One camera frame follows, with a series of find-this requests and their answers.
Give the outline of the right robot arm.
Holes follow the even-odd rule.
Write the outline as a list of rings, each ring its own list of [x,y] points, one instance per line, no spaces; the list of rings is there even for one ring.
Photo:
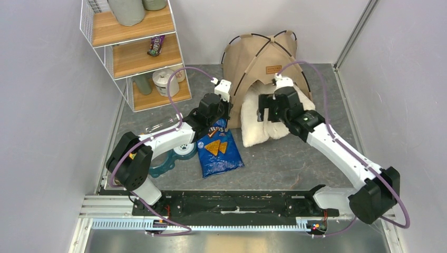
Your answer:
[[[347,205],[360,221],[372,224],[395,205],[403,205],[399,172],[393,167],[382,168],[352,148],[318,112],[304,109],[293,87],[261,94],[258,119],[283,123],[291,134],[336,165],[354,187],[340,203]]]

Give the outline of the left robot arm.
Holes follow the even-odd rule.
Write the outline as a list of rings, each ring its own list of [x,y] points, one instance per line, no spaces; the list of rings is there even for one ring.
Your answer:
[[[125,133],[106,162],[111,180],[118,182],[145,203],[152,215],[160,215],[166,207],[161,191],[148,179],[150,164],[159,155],[184,144],[194,143],[208,134],[219,119],[228,118],[231,110],[229,94],[207,93],[178,125],[137,136]]]

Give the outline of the clear plastic bottle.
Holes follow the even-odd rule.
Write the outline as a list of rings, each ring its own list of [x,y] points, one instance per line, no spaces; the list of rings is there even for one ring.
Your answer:
[[[144,133],[150,134],[153,132],[161,131],[165,128],[171,127],[178,123],[178,119],[167,118],[162,120],[159,123],[151,123],[148,127],[145,128]]]

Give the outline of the blue Doritos chip bag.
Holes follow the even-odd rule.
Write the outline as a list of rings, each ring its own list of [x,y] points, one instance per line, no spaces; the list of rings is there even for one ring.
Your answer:
[[[244,167],[232,133],[226,126],[227,120],[219,119],[197,142],[203,178]]]

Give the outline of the tan pet tent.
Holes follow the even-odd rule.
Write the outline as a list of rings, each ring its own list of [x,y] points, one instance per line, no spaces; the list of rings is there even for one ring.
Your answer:
[[[274,93],[276,87],[273,79],[278,72],[294,81],[305,111],[315,108],[304,71],[294,62],[297,48],[297,36],[290,30],[270,36],[243,34],[229,42],[221,60],[223,78],[231,82],[230,96],[233,104],[227,128],[242,126],[242,104],[248,97],[249,88],[260,84],[263,90],[255,95],[255,111],[252,113],[257,119],[258,96]]]

